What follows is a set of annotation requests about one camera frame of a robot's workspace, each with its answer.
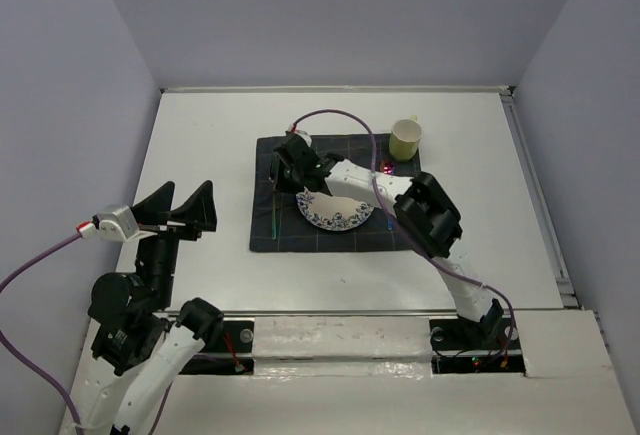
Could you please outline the iridescent fork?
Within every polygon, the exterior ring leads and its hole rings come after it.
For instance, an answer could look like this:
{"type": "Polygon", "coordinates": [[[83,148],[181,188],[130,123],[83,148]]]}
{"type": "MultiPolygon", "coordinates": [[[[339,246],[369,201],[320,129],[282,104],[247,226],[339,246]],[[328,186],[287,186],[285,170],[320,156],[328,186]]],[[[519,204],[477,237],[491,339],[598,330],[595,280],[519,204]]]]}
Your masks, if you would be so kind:
{"type": "Polygon", "coordinates": [[[277,204],[277,199],[278,199],[278,193],[277,191],[272,191],[272,210],[271,210],[271,238],[272,240],[276,240],[278,237],[278,216],[277,216],[277,210],[278,210],[278,204],[277,204]]]}

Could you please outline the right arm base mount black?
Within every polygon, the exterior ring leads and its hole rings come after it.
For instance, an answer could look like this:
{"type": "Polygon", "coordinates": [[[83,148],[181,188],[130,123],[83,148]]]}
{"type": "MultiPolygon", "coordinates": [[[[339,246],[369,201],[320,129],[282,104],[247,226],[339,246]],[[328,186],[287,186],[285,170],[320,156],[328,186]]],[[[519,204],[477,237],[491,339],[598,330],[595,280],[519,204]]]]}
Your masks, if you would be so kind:
{"type": "Polygon", "coordinates": [[[436,375],[526,373],[519,334],[504,317],[487,339],[465,331],[458,318],[429,321],[431,366],[436,375]]]}

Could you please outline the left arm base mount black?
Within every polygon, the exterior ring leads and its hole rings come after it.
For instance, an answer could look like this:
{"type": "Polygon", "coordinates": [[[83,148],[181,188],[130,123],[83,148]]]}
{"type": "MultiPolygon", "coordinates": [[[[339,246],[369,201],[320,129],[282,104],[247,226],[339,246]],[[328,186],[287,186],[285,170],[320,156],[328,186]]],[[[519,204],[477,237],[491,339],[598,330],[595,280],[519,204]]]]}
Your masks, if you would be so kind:
{"type": "Polygon", "coordinates": [[[231,318],[222,334],[210,340],[181,370],[181,375],[244,376],[254,370],[254,320],[231,318]]]}

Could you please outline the pale yellow mug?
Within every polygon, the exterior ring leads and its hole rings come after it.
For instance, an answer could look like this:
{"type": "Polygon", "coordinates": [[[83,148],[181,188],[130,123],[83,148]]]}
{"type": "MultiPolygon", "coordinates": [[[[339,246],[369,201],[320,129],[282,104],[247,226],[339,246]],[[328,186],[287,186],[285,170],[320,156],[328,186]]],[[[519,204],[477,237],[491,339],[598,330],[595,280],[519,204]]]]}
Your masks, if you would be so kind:
{"type": "Polygon", "coordinates": [[[399,162],[411,160],[418,152],[422,135],[423,130],[416,116],[396,121],[389,139],[391,157],[399,162]]]}

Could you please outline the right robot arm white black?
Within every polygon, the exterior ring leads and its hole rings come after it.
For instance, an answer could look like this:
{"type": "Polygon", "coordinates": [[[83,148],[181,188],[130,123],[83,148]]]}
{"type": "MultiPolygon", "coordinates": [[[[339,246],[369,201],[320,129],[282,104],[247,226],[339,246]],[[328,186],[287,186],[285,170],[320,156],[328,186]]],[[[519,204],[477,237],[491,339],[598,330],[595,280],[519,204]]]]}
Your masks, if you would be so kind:
{"type": "Polygon", "coordinates": [[[410,247],[440,274],[460,319],[459,337],[482,347],[499,334],[504,316],[499,295],[473,274],[460,244],[460,212],[433,175],[389,175],[337,154],[320,156],[296,133],[287,134],[274,149],[270,175],[281,192],[307,190],[383,210],[410,247]]]}

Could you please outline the blue floral ceramic plate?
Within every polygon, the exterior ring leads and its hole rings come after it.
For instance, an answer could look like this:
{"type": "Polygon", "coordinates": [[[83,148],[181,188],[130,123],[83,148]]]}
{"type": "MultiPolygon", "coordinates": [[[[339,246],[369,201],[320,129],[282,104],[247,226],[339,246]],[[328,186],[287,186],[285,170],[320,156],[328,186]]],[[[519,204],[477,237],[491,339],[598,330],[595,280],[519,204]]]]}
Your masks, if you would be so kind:
{"type": "Polygon", "coordinates": [[[363,225],[374,207],[347,197],[334,197],[305,189],[295,195],[303,218],[316,228],[330,232],[346,232],[363,225]]]}

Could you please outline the dark grey checked cloth placemat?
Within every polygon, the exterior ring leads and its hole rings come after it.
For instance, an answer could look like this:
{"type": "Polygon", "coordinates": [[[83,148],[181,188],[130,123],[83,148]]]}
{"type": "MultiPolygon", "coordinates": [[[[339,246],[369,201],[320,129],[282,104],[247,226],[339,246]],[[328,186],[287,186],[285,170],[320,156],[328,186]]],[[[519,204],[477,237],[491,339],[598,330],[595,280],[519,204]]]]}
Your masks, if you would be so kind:
{"type": "MultiPolygon", "coordinates": [[[[422,171],[420,152],[407,162],[394,160],[389,153],[389,133],[375,135],[377,169],[382,159],[391,159],[398,176],[414,177],[422,171]]],[[[320,156],[334,153],[369,168],[371,143],[366,134],[315,135],[312,147],[320,156]]],[[[273,184],[269,178],[273,149],[284,137],[259,138],[255,153],[255,183],[249,249],[256,253],[346,253],[390,252],[410,247],[397,230],[387,229],[387,217],[374,208],[360,227],[346,232],[325,231],[307,222],[298,210],[295,195],[278,193],[278,237],[271,238],[273,184]]]]}

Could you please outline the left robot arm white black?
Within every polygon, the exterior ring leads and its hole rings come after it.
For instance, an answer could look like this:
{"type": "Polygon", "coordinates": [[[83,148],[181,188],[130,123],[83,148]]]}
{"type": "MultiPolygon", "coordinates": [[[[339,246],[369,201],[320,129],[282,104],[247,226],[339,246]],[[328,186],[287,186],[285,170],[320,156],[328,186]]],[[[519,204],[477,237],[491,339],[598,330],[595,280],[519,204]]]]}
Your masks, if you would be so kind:
{"type": "Polygon", "coordinates": [[[174,322],[160,318],[171,303],[178,248],[217,227],[213,184],[204,181],[179,207],[164,183],[136,205],[104,208],[79,226],[111,242],[137,245],[134,271],[100,276],[89,318],[97,326],[91,359],[64,434],[136,434],[185,365],[215,347],[223,313],[209,302],[186,302],[174,322]]]}

